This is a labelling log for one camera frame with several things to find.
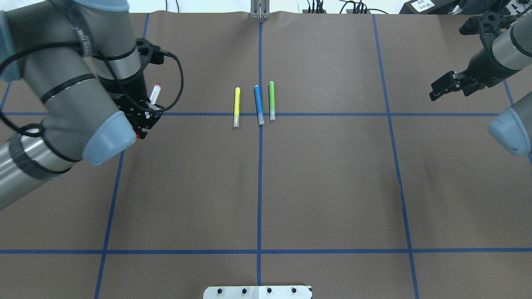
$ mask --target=blue joint cap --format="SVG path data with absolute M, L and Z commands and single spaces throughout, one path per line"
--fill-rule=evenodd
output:
M 73 0 L 83 6 L 102 11 L 129 11 L 127 0 Z
M 9 29 L 9 23 L 5 16 L 5 11 L 0 11 L 0 63 L 4 62 L 7 58 L 15 54 L 15 47 L 13 46 L 13 39 L 11 38 L 11 31 Z M 13 61 L 2 73 L 0 79 L 6 82 L 20 80 L 22 75 L 20 74 L 19 64 L 17 61 Z
M 126 115 L 118 111 L 96 130 L 81 156 L 90 164 L 98 166 L 130 147 L 136 139 L 137 135 Z
M 513 108 L 506 109 L 488 125 L 489 134 L 515 156 L 530 153 L 530 138 L 525 125 Z

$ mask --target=yellow marker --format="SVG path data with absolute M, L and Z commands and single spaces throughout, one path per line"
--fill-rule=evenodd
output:
M 240 119 L 240 87 L 235 88 L 235 112 L 233 115 L 233 127 L 238 128 Z

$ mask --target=white label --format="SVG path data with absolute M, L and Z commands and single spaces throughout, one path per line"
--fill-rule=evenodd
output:
M 416 2 L 412 2 L 411 4 L 412 4 L 412 7 L 414 7 L 414 9 L 417 10 L 418 12 L 425 11 L 435 6 L 431 0 L 418 0 Z

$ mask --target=metal hinge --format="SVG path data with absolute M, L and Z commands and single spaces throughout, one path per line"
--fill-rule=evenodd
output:
M 267 20 L 270 18 L 270 0 L 251 0 L 251 18 Z

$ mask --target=white mounting plate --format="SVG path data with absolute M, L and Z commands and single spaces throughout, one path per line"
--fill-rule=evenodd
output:
M 203 293 L 203 299 L 312 299 L 312 287 L 311 286 L 208 287 Z

